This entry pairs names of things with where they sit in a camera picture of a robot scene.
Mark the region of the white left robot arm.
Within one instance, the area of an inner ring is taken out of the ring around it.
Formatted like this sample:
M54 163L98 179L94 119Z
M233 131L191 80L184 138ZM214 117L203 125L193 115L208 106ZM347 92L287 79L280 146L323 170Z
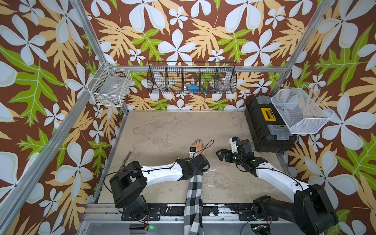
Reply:
M146 187L169 181L190 180L209 168L209 161L202 154L159 166L145 166L133 161L114 172L109 180L110 192L117 209L123 209L122 213L133 220L142 220L149 214L147 202L142 196Z

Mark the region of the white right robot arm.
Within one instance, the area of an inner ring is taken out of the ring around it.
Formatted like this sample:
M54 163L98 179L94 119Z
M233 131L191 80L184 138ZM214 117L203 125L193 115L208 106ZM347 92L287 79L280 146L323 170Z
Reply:
M282 218L296 224L306 235L319 235L339 223L326 191L318 184L309 185L276 169L262 157L256 157L248 140L230 139L231 149L216 152L220 161L242 167L242 171L262 179L284 193L285 202L261 196L253 201L256 219Z

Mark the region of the mannequin hand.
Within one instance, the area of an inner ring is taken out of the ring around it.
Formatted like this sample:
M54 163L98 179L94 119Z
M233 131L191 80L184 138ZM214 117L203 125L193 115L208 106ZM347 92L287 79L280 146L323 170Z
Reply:
M202 143L202 140L201 139L198 139L196 140L194 143L193 143L193 147L196 148L196 152L194 153L194 156L198 156L200 154L205 154L205 150L204 150L204 145Z

